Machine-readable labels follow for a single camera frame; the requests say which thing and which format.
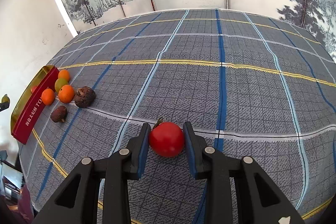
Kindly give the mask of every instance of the red tomato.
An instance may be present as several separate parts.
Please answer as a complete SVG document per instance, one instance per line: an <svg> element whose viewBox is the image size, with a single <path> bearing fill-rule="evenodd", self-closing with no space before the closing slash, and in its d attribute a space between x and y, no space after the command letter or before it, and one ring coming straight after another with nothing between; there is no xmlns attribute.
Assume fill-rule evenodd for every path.
<svg viewBox="0 0 336 224"><path fill-rule="evenodd" d="M31 87L30 91L31 91L32 94L34 93L34 91L36 90L36 88L37 88L37 85L34 85L34 86Z"/></svg>
<svg viewBox="0 0 336 224"><path fill-rule="evenodd" d="M149 144L162 157L175 157L184 147L184 135L177 124L163 122L149 134Z"/></svg>

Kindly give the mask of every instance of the red box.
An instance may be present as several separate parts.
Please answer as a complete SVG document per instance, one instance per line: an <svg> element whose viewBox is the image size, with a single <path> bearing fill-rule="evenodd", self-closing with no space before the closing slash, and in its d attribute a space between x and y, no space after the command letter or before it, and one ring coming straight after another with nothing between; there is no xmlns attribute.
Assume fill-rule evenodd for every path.
<svg viewBox="0 0 336 224"><path fill-rule="evenodd" d="M41 100L42 92L47 88L55 91L58 73L58 69L54 66L43 67L28 85L14 108L11 117L11 134L21 143L27 143L29 135L45 107ZM34 85L38 86L31 94L31 87Z"/></svg>

